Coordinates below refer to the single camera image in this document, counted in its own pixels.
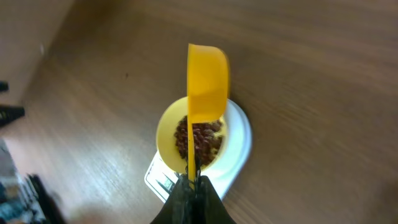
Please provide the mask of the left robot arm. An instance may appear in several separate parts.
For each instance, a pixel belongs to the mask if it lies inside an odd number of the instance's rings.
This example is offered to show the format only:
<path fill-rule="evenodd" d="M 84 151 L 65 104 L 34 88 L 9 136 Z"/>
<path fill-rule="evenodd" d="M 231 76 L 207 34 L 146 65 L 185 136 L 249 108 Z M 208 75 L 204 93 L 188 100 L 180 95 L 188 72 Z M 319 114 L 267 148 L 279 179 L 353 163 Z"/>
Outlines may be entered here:
<path fill-rule="evenodd" d="M 0 127 L 4 127 L 9 123 L 25 116 L 23 106 L 0 105 L 1 120 Z"/>

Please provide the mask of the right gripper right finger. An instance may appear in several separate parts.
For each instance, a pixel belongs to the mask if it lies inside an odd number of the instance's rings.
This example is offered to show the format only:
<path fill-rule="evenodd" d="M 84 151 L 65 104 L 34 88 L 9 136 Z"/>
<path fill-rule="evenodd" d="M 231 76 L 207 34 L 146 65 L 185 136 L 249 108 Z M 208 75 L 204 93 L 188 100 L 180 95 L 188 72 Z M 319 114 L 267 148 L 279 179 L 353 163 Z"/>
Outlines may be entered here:
<path fill-rule="evenodd" d="M 236 224 L 225 209 L 211 181 L 201 176 L 195 187 L 194 223 L 197 224 Z"/>

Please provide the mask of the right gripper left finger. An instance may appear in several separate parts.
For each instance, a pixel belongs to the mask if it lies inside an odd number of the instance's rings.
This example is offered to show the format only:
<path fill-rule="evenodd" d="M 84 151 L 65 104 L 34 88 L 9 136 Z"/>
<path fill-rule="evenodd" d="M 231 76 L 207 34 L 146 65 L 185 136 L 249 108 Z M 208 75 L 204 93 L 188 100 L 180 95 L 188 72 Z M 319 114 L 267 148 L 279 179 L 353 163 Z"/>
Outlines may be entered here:
<path fill-rule="evenodd" d="M 187 175 L 178 178 L 168 199 L 150 224 L 192 224 L 194 190 Z"/>

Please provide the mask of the yellow measuring scoop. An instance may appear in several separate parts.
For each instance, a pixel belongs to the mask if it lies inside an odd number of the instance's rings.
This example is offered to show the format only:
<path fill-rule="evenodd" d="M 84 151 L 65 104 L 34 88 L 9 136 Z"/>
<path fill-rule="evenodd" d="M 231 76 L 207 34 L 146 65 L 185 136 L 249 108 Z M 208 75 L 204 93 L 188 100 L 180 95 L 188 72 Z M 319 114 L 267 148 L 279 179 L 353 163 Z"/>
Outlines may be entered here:
<path fill-rule="evenodd" d="M 187 131 L 188 179 L 194 187 L 197 176 L 193 125 L 219 119 L 229 96 L 229 62 L 217 47 L 188 45 L 187 55 Z"/>

